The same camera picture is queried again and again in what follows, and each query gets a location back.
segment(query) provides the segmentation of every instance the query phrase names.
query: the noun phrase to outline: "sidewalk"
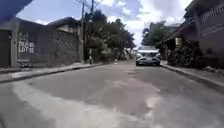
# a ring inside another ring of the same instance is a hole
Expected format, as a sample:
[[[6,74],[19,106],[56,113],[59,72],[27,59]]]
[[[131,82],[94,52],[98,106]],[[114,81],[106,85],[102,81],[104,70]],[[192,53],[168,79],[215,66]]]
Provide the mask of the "sidewalk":
[[[166,61],[161,62],[161,66],[224,94],[224,76],[222,75],[192,68],[173,67]]]
[[[0,75],[7,73],[20,72],[20,68],[0,68]]]
[[[13,81],[25,80],[25,79],[29,79],[33,77],[38,77],[38,76],[45,76],[50,74],[66,72],[66,71],[91,68],[91,67],[96,67],[101,65],[103,65],[103,63],[93,64],[93,65],[75,63],[73,65],[60,67],[60,68],[42,68],[42,69],[34,69],[32,71],[22,71],[17,73],[5,74],[5,75],[0,75],[0,83],[8,83]]]

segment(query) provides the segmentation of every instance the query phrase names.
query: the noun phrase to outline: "road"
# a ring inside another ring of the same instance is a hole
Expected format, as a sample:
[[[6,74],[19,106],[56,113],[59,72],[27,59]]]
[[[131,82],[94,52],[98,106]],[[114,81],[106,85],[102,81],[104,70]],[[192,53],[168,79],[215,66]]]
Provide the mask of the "road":
[[[223,108],[223,95],[133,62],[0,86],[5,128],[223,128]]]

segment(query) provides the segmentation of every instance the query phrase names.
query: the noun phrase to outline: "sky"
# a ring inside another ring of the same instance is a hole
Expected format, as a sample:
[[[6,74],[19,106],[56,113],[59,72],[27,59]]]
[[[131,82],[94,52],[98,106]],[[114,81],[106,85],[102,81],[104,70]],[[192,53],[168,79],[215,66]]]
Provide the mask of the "sky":
[[[54,20],[71,16],[81,17],[80,0],[33,0],[17,17],[47,24]],[[90,5],[91,0],[83,0]],[[120,18],[126,29],[134,33],[135,44],[140,45],[142,30],[151,22],[166,20],[167,24],[184,21],[185,8],[192,0],[103,0],[96,8],[101,9],[108,21]]]

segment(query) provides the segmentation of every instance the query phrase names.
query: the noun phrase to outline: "gate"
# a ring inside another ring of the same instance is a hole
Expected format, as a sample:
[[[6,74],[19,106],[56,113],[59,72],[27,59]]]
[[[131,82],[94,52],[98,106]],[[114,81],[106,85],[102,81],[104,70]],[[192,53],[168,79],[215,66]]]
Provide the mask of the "gate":
[[[0,68],[11,66],[11,31],[0,30]]]

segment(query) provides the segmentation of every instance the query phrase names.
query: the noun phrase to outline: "curb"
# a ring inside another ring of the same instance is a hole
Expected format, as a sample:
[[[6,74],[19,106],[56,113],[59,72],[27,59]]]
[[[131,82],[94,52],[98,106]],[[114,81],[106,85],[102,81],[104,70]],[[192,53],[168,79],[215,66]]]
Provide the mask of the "curb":
[[[80,69],[88,69],[88,68],[103,66],[103,65],[107,65],[107,64],[102,63],[102,64],[95,64],[95,65],[90,65],[90,66],[86,66],[86,67],[83,66],[83,67],[73,67],[73,68],[68,68],[68,69],[59,69],[59,70],[54,70],[54,71],[46,71],[46,72],[40,72],[40,73],[34,73],[34,74],[27,74],[27,75],[17,77],[17,78],[10,77],[9,79],[1,80],[0,84],[21,81],[21,80],[26,80],[26,79],[30,79],[30,78],[40,77],[40,76],[47,76],[47,75],[52,75],[52,74],[57,74],[57,73],[62,73],[62,72],[75,71],[75,70],[80,70]]]
[[[166,65],[163,65],[161,64],[161,67],[167,69],[167,70],[170,70],[170,71],[173,71],[173,72],[176,72],[182,76],[185,76],[191,80],[194,80],[198,83],[201,83],[203,85],[205,85],[206,87],[208,88],[211,88],[221,94],[224,94],[224,86],[222,85],[222,83],[219,83],[219,82],[216,82],[216,81],[212,81],[212,80],[209,80],[208,78],[205,78],[205,77],[202,77],[202,76],[197,76],[197,75],[193,75],[189,72],[185,72],[185,71],[181,71],[181,70],[178,70],[178,69],[174,69],[174,68],[171,68],[169,66],[166,66]]]
[[[22,71],[22,69],[20,69],[20,68],[0,70],[0,75],[7,74],[7,73],[20,72],[20,71]]]

